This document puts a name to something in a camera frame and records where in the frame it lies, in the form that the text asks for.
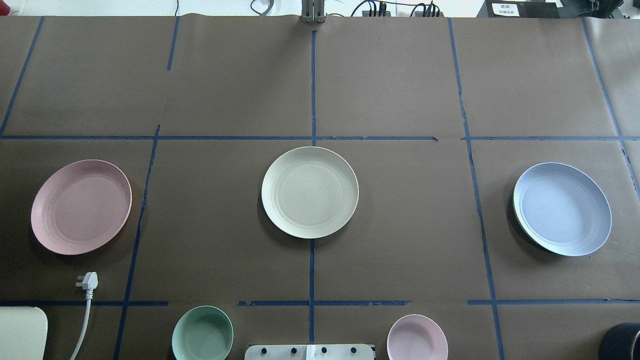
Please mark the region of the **pink plate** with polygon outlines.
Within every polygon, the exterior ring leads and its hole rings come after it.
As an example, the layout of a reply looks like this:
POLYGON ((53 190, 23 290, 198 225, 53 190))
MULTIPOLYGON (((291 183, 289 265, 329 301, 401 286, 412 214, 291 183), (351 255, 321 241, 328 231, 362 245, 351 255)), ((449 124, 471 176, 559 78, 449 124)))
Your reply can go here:
POLYGON ((84 255, 114 239, 128 220, 128 176, 100 159, 68 164, 43 183, 30 210, 35 238, 58 255, 84 255))

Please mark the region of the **cream plate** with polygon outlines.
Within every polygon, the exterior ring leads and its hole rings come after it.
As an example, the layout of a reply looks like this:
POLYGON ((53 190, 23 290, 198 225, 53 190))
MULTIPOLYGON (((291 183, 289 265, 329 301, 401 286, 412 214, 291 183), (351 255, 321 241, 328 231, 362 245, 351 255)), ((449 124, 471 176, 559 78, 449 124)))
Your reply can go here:
POLYGON ((341 230, 354 216, 359 180, 349 162, 321 146, 282 153, 263 176, 265 214, 284 233, 320 239, 341 230))

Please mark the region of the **pink bowl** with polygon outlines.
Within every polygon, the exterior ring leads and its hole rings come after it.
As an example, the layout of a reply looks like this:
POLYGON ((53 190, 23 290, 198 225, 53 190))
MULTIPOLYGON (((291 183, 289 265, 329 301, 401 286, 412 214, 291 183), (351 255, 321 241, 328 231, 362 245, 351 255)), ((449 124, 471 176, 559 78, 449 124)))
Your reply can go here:
POLYGON ((448 340, 441 327, 422 314, 400 317, 386 340, 390 360, 447 360, 448 340))

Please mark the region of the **green bowl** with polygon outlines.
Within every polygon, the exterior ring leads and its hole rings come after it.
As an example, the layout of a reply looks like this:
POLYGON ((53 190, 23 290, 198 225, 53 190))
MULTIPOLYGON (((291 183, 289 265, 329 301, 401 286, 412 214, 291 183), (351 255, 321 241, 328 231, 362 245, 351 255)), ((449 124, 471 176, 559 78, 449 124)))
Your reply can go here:
POLYGON ((171 348, 176 360, 225 360, 234 341, 233 323, 221 309, 202 305, 176 323, 171 348))

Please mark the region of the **blue plate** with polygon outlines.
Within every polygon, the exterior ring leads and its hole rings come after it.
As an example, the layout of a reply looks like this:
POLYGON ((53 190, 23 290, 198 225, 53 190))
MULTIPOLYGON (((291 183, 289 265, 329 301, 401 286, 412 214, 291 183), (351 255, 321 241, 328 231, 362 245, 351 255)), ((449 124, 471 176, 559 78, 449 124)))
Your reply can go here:
POLYGON ((512 193, 515 218, 538 246, 561 256, 587 256, 610 238, 613 215, 590 176, 562 162, 525 170, 512 193))

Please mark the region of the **black box with label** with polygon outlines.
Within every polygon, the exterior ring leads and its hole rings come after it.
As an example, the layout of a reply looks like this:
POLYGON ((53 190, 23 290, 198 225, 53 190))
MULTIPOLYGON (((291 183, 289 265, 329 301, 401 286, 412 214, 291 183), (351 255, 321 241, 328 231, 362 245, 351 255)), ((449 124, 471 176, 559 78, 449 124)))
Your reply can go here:
POLYGON ((555 2, 526 0, 485 0, 476 18, 559 19, 555 2))

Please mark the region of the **dark blue saucepan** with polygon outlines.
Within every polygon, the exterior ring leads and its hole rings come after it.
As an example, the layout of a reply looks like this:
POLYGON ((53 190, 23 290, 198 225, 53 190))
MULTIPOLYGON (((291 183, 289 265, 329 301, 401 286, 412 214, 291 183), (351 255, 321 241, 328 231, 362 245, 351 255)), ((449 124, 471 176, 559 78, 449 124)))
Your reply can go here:
POLYGON ((599 360, 639 360, 640 323, 624 322, 606 331, 599 342, 599 360))

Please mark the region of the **aluminium frame post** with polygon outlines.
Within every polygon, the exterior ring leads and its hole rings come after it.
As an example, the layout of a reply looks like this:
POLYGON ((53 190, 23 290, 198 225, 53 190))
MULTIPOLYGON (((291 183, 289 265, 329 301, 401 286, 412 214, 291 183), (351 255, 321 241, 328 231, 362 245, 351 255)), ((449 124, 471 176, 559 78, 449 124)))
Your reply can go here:
POLYGON ((325 0, 302 0, 301 23, 322 24, 326 21, 325 0))

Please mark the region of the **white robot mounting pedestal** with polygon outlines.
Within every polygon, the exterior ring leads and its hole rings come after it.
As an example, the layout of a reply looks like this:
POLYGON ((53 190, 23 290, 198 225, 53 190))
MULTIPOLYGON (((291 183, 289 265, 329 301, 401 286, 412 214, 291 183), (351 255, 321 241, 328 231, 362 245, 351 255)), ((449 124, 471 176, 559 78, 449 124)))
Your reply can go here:
POLYGON ((375 360, 374 345, 343 344, 256 344, 247 348, 245 360, 375 360))

